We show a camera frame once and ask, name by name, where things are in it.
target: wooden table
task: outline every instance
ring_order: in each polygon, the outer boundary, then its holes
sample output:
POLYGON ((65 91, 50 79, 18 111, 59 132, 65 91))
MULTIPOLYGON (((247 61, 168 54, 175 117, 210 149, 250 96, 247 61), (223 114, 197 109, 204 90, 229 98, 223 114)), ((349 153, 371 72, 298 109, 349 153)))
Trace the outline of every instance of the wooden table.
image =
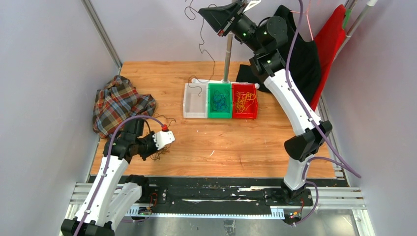
MULTIPOLYGON (((239 64, 232 62, 230 80, 234 81, 239 64)), ((125 62, 121 75, 130 79, 139 94, 151 94, 157 101, 156 112, 175 118, 170 130, 176 141, 160 160, 143 161, 134 156, 125 175, 200 176, 200 177, 283 177, 289 156, 284 142, 294 136, 293 129, 276 99, 257 91, 258 118, 251 119, 184 119, 182 103, 184 84, 190 75, 209 78, 213 63, 199 62, 125 62)), ((213 80, 223 77, 224 63, 217 62, 213 80)), ((162 122, 169 120, 160 117, 162 122)), ((160 126, 149 121, 151 129, 160 126)), ((106 140, 101 140, 91 174, 98 173, 106 140)), ((323 146, 318 156, 329 157, 323 146)), ((330 163, 314 161, 308 172, 311 178, 334 178, 330 163)))

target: wall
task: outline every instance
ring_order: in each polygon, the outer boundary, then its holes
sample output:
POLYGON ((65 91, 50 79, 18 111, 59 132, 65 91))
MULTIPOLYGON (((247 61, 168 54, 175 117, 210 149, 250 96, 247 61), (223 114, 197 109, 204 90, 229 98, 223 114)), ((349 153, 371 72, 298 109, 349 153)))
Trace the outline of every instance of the wall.
MULTIPOLYGON (((357 15, 364 2, 355 8, 357 15)), ((335 60, 324 97, 376 235, 415 235, 417 1, 379 0, 335 60)))
MULTIPOLYGON (((200 28, 203 18, 197 14, 194 21, 184 15, 184 8, 190 0, 92 0, 95 10, 108 33, 112 44, 123 61, 146 60, 210 60, 200 53, 200 28)), ((217 6, 227 5, 231 0, 195 0, 192 7, 196 10, 211 3, 217 6)), ((310 20, 313 35, 316 35, 332 14, 333 10, 345 0, 312 0, 310 20)), ((299 11, 297 0, 262 0, 249 10, 247 15, 259 22, 275 13, 279 5, 299 11)), ((307 21, 304 20, 301 35, 309 41, 307 21)), ((202 31, 205 45, 215 60, 224 60, 226 37, 219 37, 205 22, 202 31)), ((234 40, 232 60, 249 60, 253 53, 245 45, 234 40)))
POLYGON ((81 1, 0 1, 0 235, 56 236, 117 69, 81 1))

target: red cloth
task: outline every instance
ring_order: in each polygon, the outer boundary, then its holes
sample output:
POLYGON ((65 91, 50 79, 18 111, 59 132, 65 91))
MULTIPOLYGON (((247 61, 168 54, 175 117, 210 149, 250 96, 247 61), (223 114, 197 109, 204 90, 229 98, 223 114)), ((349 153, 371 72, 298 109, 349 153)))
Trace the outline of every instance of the red cloth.
POLYGON ((325 86, 331 64, 340 46, 345 41, 346 33, 342 28, 345 13, 345 7, 343 5, 338 6, 314 39, 321 66, 321 80, 310 102, 312 109, 316 109, 319 103, 320 94, 325 86))

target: yellow wire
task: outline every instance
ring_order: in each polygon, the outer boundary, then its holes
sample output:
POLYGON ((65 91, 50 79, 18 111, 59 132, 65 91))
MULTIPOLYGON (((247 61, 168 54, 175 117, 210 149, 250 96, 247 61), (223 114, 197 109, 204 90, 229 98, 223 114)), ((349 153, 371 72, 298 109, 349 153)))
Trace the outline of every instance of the yellow wire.
POLYGON ((250 107, 255 102, 255 99, 256 99, 256 94, 254 93, 238 92, 238 100, 235 105, 236 112, 243 113, 244 111, 246 111, 248 107, 250 107), (249 104, 248 106, 245 106, 246 103, 250 101, 252 101, 252 103, 249 104))

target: plaid shirt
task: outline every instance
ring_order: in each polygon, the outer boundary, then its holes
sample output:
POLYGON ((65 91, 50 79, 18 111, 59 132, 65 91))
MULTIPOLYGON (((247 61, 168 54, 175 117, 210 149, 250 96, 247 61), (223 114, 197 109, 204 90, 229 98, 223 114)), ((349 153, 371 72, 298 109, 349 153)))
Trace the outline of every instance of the plaid shirt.
POLYGON ((156 109, 155 99, 139 95, 129 79, 115 76, 104 89, 98 90, 93 111, 93 130, 106 138, 125 119, 135 115, 152 116, 156 109))

